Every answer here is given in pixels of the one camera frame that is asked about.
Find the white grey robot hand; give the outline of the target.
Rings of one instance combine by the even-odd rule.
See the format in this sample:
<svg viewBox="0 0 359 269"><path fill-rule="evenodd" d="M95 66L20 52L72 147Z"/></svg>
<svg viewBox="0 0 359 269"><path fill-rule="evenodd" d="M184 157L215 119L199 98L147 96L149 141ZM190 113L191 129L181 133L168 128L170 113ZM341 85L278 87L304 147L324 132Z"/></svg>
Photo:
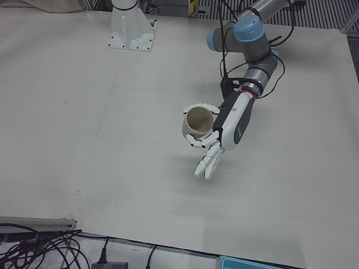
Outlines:
<svg viewBox="0 0 359 269"><path fill-rule="evenodd" d="M207 149L194 171L197 177L211 179L224 153L239 144L254 101L255 96L249 91L234 91L219 107L197 103L183 109L184 138L194 148Z"/></svg>

